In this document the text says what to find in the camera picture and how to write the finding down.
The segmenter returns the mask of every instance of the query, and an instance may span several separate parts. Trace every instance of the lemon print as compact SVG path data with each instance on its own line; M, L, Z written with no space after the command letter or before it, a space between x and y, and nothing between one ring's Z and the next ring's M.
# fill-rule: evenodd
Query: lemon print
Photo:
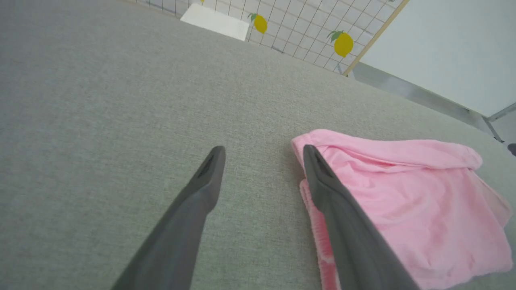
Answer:
M265 31L267 31L267 21L265 21L265 18L256 13L250 13L247 18L249 17L251 17L251 21L254 21L254 27L256 27L256 30L261 34L265 34Z
M332 31L327 37L330 37L330 35L331 42L335 40L335 52L342 57L346 57L353 49L353 39L351 36L343 31Z

